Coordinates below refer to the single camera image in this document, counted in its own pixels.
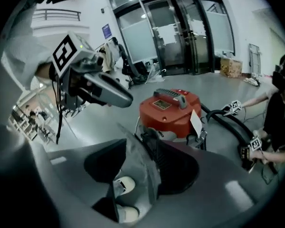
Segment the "vacuum cleaner handle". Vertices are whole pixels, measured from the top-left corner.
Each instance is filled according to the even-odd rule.
[[[160,95],[168,96],[174,100],[177,100],[179,102],[180,109],[184,109],[187,107],[187,101],[186,101],[185,96],[183,96],[177,92],[174,92],[174,91],[169,90],[169,89],[157,89],[153,93],[153,96],[156,96],[156,97],[159,97]]]

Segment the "poster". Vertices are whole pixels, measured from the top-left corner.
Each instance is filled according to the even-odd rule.
[[[105,26],[103,26],[102,29],[103,29],[105,39],[108,39],[110,36],[112,36],[109,24],[106,24]]]

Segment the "orange vacuum cleaner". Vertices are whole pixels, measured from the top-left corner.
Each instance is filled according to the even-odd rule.
[[[157,131],[171,131],[177,138],[185,138],[195,130],[190,122],[192,111],[201,117],[200,99],[181,89],[157,89],[153,97],[141,102],[139,107],[142,124]]]

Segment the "railing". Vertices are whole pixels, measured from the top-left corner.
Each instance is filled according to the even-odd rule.
[[[81,12],[65,9],[37,9],[33,15],[35,20],[71,20],[80,21]]]

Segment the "gray floor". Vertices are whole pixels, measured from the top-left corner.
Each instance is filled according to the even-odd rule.
[[[255,87],[241,79],[226,78],[220,74],[212,73],[199,76],[170,76],[166,77],[165,81],[161,83],[137,85],[130,90],[134,96],[133,104],[130,107],[121,109],[114,106],[101,107],[91,104],[69,122],[74,133],[65,125],[62,128],[59,145],[50,143],[45,146],[45,149],[47,152],[52,152],[124,138],[124,134],[117,128],[116,123],[120,123],[131,132],[134,132],[140,102],[152,96],[157,88],[176,88],[190,91],[198,95],[201,102],[210,110],[215,110],[222,108],[233,100],[244,102],[258,96],[268,90],[268,87],[266,84]],[[265,108],[266,103],[249,108],[246,118],[264,112]],[[243,120],[244,115],[245,112],[241,111],[237,117]],[[246,125],[254,130],[260,128],[263,121],[263,117],[259,116],[246,122]],[[242,133],[248,141],[249,139],[244,132]],[[208,151],[221,154],[232,160],[236,165],[241,165],[237,146],[238,141],[231,133],[214,120],[210,122],[207,137]],[[274,187],[277,183],[275,178],[270,185],[265,184],[261,176],[262,168],[263,165],[257,165],[251,172],[247,184],[241,183],[247,193],[251,194],[256,201],[266,194],[268,188]]]

